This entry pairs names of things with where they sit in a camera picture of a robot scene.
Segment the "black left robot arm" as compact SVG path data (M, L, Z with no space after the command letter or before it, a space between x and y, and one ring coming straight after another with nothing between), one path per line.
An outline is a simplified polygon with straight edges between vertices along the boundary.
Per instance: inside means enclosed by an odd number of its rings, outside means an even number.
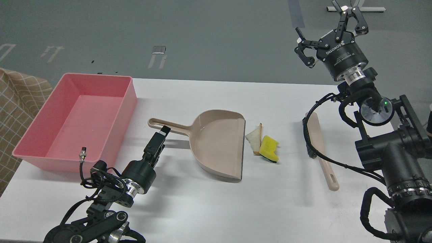
M83 175L86 148L80 153L81 185L94 189L91 196L75 203L66 212L59 225L45 236L45 243L145 243L142 234L132 230L125 211L114 211L113 203L131 208L137 194L146 194L156 178L154 170L165 140L171 131L168 126L156 132L144 149L142 159L129 162L120 173L110 168L103 160L90 169L90 176Z

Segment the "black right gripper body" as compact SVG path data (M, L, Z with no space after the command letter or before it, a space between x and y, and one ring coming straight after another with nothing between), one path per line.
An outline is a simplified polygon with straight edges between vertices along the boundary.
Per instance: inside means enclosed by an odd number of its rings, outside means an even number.
M341 41L336 42L336 32L330 31L319 39L328 49L317 50L317 58L321 60L335 82L342 81L342 75L350 68L360 65L364 68L368 60L355 43L354 34L344 31Z

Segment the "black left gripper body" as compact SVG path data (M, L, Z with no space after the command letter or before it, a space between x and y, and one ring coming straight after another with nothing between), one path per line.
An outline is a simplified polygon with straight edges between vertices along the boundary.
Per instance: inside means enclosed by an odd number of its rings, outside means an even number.
M133 181L139 185L138 193L146 194L156 178L156 172L148 162L133 160L124 169L121 178Z

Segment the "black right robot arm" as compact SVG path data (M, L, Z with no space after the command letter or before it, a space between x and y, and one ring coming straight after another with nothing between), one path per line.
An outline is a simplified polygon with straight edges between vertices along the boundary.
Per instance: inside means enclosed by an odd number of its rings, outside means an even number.
M360 221L373 236L392 243L430 243L431 181L418 159L431 159L431 119L424 127L405 95L388 99L377 91L377 72L367 67L355 41L369 32L360 1L350 7L332 3L340 15L336 29L312 41L296 28L295 52L301 61L309 68L322 61L333 80L340 82L339 93L318 100L302 120L307 152L386 186L386 193L372 187L363 195ZM339 102L341 119L359 130L361 140L355 148L362 168L332 160L312 143L313 129L319 130L312 124L312 114L326 101Z

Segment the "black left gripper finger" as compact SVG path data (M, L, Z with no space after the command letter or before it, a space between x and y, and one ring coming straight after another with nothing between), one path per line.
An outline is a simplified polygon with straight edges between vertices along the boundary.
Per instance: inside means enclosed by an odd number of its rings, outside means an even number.
M164 135L159 132L155 132L143 151L143 160L145 162L157 162L163 148Z
M158 163L160 153L165 146L164 143L170 131L171 129L168 126L162 126L162 129L155 132L152 137L152 168Z

